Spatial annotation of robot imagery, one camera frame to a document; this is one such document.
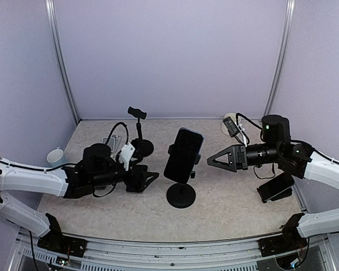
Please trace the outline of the black front stand with pole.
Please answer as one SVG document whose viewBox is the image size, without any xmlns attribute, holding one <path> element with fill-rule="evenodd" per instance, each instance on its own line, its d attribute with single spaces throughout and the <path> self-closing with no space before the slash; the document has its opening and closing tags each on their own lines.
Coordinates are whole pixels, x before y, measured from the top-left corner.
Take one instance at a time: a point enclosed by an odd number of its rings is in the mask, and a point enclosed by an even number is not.
<svg viewBox="0 0 339 271">
<path fill-rule="evenodd" d="M 198 164 L 200 158 L 201 158 L 201 155 L 199 154 L 194 167 Z M 190 175 L 190 179 L 195 178 L 194 167 Z M 174 184 L 171 185 L 166 192 L 166 199 L 167 199 L 167 202 L 171 206 L 175 208 L 183 209 L 183 208 L 190 207 L 194 203 L 196 199 L 196 193 L 193 187 L 188 184 L 188 182 L 178 183 L 174 181 Z"/>
</svg>

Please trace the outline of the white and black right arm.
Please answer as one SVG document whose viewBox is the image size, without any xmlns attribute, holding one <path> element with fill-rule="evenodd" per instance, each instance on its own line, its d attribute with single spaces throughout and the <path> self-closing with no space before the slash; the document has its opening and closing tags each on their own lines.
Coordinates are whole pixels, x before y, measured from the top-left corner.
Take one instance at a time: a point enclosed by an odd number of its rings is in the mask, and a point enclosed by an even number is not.
<svg viewBox="0 0 339 271">
<path fill-rule="evenodd" d="M 277 164 L 284 176 L 317 181 L 339 190 L 339 161 L 329 158 L 304 141 L 292 140 L 289 120 L 265 115 L 260 128 L 261 144 L 229 146 L 207 159 L 212 167 L 230 172 Z M 300 239 L 339 232 L 339 208 L 293 215 L 278 237 L 278 246 L 289 251 Z"/>
</svg>

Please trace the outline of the black round stand base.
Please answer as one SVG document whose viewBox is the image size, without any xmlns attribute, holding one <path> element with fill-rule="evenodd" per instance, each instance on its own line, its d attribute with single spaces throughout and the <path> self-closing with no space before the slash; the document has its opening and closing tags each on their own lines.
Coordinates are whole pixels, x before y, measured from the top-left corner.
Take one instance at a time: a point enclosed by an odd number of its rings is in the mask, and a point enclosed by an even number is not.
<svg viewBox="0 0 339 271">
<path fill-rule="evenodd" d="M 134 118 L 137 119 L 136 129 L 137 129 L 137 138 L 131 141 L 133 147 L 138 147 L 139 151 L 142 155 L 142 159 L 145 157 L 150 156 L 154 151 L 154 145 L 151 141 L 144 139 L 142 134 L 142 125 L 141 120 L 146 119 L 147 113 L 141 111 L 138 108 L 133 108 L 129 106 L 128 114 L 132 115 Z"/>
</svg>

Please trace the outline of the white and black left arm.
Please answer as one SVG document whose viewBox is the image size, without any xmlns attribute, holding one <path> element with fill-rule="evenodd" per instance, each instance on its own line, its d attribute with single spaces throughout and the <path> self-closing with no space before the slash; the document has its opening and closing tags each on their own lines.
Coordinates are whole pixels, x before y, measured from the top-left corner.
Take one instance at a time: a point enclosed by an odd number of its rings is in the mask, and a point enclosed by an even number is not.
<svg viewBox="0 0 339 271">
<path fill-rule="evenodd" d="M 64 199 L 79 199 L 87 195 L 99 197 L 96 189 L 124 183 L 128 193 L 142 193 L 159 177 L 143 165 L 137 156 L 141 140 L 126 142 L 112 158 L 107 143 L 95 143 L 84 149 L 77 164 L 65 163 L 53 168 L 34 167 L 11 162 L 0 157 L 0 217 L 27 229 L 39 237 L 38 245 L 64 250 L 70 237 L 65 236 L 57 219 L 42 214 L 10 195 L 10 191 L 51 194 Z"/>
</svg>

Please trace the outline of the blue phone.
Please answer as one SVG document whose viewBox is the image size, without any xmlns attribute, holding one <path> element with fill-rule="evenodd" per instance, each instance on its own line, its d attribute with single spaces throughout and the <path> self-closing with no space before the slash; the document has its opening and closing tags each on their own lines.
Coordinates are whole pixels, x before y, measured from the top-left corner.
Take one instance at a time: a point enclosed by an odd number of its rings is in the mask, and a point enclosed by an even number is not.
<svg viewBox="0 0 339 271">
<path fill-rule="evenodd" d="M 187 183 L 203 141 L 204 136 L 201 133 L 180 128 L 163 172 L 165 178 L 178 183 Z"/>
</svg>

